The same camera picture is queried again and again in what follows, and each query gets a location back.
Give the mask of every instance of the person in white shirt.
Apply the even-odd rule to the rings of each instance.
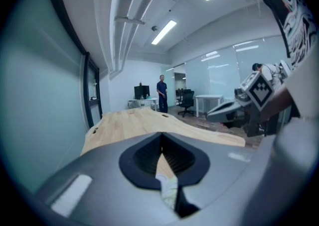
[[[273,64],[260,64],[255,63],[252,67],[253,71],[260,71],[263,76],[269,81],[274,89],[278,90],[282,84],[280,69],[278,66]],[[269,118],[267,128],[265,130],[266,135],[273,135],[277,133],[277,124],[278,124],[279,113],[271,116]]]

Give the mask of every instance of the computer monitor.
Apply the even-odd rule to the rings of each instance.
[[[140,100],[141,96],[146,99],[147,95],[150,95],[150,87],[148,85],[141,85],[134,87],[135,99]]]

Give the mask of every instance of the floor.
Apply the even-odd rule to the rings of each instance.
[[[210,123],[206,120],[204,115],[199,115],[199,117],[197,118],[196,116],[192,116],[188,113],[185,115],[185,117],[182,117],[182,115],[177,114],[178,112],[183,110],[184,108],[180,108],[177,106],[170,107],[168,108],[168,113],[175,116],[177,119],[183,121],[184,123],[198,128],[240,136],[245,139],[246,147],[257,148],[263,138],[263,136],[247,137],[246,133],[240,128],[228,129],[220,123]]]

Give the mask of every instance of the black office chair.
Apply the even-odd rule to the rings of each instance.
[[[188,108],[194,106],[194,91],[191,90],[184,90],[183,93],[183,101],[181,104],[179,104],[179,107],[185,108],[184,111],[178,112],[178,114],[183,113],[183,117],[185,117],[186,113],[189,113],[194,116],[193,110],[187,110]]]

